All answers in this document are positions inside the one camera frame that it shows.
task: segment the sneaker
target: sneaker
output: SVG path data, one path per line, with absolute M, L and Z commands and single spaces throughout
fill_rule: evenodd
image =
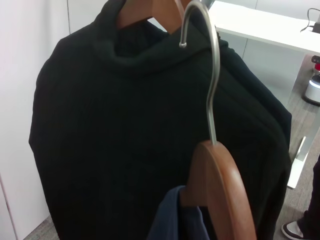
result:
M 297 221 L 293 221 L 291 223 L 282 225 L 281 230 L 288 239 L 308 240 L 304 237 L 304 234 L 301 232 Z

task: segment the blue fabric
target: blue fabric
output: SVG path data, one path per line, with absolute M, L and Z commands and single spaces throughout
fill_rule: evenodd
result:
M 179 240 L 179 191 L 184 186 L 171 189 L 160 203 L 147 240 Z M 199 207 L 180 209 L 189 240 L 210 240 Z

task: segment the clothes hanger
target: clothes hanger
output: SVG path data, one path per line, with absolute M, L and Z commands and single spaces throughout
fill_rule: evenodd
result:
M 117 16 L 117 27 L 155 18 L 169 33 L 181 27 L 184 9 L 190 0 L 126 0 Z
M 192 0 L 185 9 L 179 46 L 187 47 L 189 18 L 194 9 L 199 9 L 204 17 L 212 48 L 212 77 L 206 101 L 210 140 L 200 142 L 193 152 L 187 184 L 180 190 L 180 205 L 208 207 L 219 240 L 256 240 L 255 225 L 239 170 L 229 151 L 216 138 L 213 99 L 219 80 L 220 50 L 208 8 L 200 1 Z

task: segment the dark pants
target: dark pants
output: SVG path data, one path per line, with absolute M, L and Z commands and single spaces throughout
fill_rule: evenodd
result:
M 313 191 L 309 209 L 298 220 L 303 236 L 311 240 L 320 239 L 320 156 L 313 168 Z

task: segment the gray carpet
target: gray carpet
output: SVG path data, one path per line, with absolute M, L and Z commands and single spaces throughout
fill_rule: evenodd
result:
M 312 75 L 311 67 L 310 58 L 306 58 L 287 106 L 288 110 L 292 113 L 290 143 L 290 156 L 292 159 L 296 155 L 301 140 L 307 134 L 318 111 L 318 107 L 306 103 L 301 98 L 308 84 L 308 79 Z M 299 219 L 303 215 L 303 212 L 308 209 L 312 193 L 313 166 L 318 159 L 319 153 L 320 134 L 318 133 L 306 159 L 296 189 L 287 190 L 284 205 L 277 221 L 274 240 L 287 239 L 280 231 L 281 225 Z M 59 240 L 51 217 L 48 217 L 24 240 Z

